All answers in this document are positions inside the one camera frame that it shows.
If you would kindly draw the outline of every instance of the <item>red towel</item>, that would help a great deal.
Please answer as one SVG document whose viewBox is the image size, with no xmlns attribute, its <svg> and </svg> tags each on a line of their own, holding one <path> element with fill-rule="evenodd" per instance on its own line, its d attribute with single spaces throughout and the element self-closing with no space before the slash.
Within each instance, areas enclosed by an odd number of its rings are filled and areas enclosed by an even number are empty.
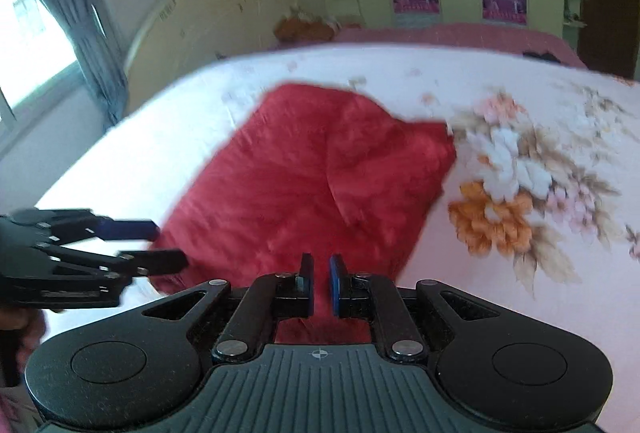
<svg viewBox="0 0 640 433">
<path fill-rule="evenodd" d="M 209 279 L 248 286 L 260 275 L 315 266 L 315 315 L 278 327 L 281 343 L 369 340 L 366 323 L 332 317 L 329 258 L 392 279 L 456 158 L 441 122 L 406 123 L 365 96 L 287 84 L 213 157 L 168 219 L 156 247 L 190 266 L 154 280 L 174 293 Z"/>
</svg>

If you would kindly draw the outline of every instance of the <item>bed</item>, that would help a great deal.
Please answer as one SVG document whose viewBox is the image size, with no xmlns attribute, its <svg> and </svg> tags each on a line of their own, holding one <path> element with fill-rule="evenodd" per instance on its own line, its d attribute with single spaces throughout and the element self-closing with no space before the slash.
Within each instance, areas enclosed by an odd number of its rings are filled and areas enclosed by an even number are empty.
<svg viewBox="0 0 640 433">
<path fill-rule="evenodd" d="M 294 1 L 269 0 L 269 15 L 263 13 L 251 41 L 238 44 L 234 53 L 272 45 L 267 27 Z M 246 12 L 236 0 L 227 3 Z M 212 50 L 222 48 L 220 36 L 194 28 L 209 16 L 210 4 L 197 16 L 193 9 L 180 10 L 188 5 L 194 4 L 165 0 L 128 63 L 135 105 L 162 82 L 171 86 L 113 128 L 39 207 L 89 207 L 114 218 L 162 224 L 263 93 L 284 82 L 351 89 L 408 121 L 446 120 L 458 161 L 397 284 L 438 279 L 586 337 L 614 368 L 600 426 L 612 433 L 640 431 L 640 89 L 635 83 L 514 55 L 431 46 L 454 44 L 445 36 L 425 46 L 402 39 L 363 43 L 362 33 L 356 33 L 350 36 L 356 43 L 214 60 Z M 180 21 L 181 12 L 191 13 L 188 25 Z M 219 20 L 225 9 L 216 12 Z M 195 39 L 184 42 L 185 26 L 194 28 Z M 189 73 L 206 59 L 198 54 L 200 44 L 209 48 L 210 64 Z M 519 54 L 513 48 L 494 50 Z M 154 59 L 154 52 L 178 58 L 167 64 Z M 487 168 L 488 158 L 502 161 L 502 172 L 508 173 L 496 176 Z M 518 203 L 494 204 L 494 196 L 520 187 L 530 195 Z M 492 241 L 496 233 L 528 236 L 527 251 L 515 253 L 522 245 L 508 240 L 498 250 Z M 91 240 L 77 247 L 113 254 L 145 244 Z M 147 280 L 138 279 L 120 308 L 47 313 L 49 336 L 158 297 Z"/>
<path fill-rule="evenodd" d="M 526 28 L 487 23 L 441 23 L 424 29 L 346 28 L 335 39 L 339 43 L 408 43 L 492 50 L 521 56 L 525 52 L 551 54 L 562 64 L 585 69 L 586 65 L 563 39 Z"/>
</svg>

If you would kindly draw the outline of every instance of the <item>floral bedsheet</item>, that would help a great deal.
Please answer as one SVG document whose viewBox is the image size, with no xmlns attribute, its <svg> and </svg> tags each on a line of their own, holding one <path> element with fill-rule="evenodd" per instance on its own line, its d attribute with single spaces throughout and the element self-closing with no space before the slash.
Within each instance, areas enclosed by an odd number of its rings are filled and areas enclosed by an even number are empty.
<svg viewBox="0 0 640 433">
<path fill-rule="evenodd" d="M 610 433 L 640 431 L 640 87 L 633 82 L 409 45 L 226 60 L 179 80 L 112 130 L 40 206 L 161 223 L 261 94 L 290 81 L 357 90 L 405 120 L 446 120 L 458 161 L 398 285 L 438 279 L 592 341 L 614 370 L 598 424 Z M 139 166 L 132 175 L 110 164 Z M 110 254 L 118 246 L 81 247 Z M 158 296 L 142 289 L 127 292 L 124 308 Z M 49 325 L 57 333 L 106 312 L 49 316 Z"/>
</svg>

